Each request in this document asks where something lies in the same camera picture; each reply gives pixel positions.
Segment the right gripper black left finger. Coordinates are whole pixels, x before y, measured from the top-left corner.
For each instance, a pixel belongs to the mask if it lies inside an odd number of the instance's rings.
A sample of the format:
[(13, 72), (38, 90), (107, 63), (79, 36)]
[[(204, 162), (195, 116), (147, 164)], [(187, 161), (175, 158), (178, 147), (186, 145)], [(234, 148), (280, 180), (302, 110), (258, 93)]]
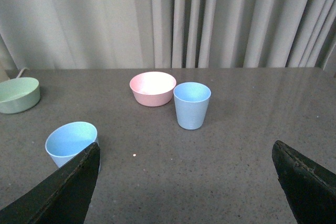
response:
[(1, 223), (83, 223), (100, 166), (92, 143), (25, 195), (1, 210)]

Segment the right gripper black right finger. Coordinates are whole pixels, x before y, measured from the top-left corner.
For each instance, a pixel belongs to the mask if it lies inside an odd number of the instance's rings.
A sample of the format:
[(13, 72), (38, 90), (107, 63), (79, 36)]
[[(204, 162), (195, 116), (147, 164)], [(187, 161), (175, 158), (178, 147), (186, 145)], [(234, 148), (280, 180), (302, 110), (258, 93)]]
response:
[(335, 174), (282, 141), (272, 147), (278, 181), (297, 223), (335, 223)]

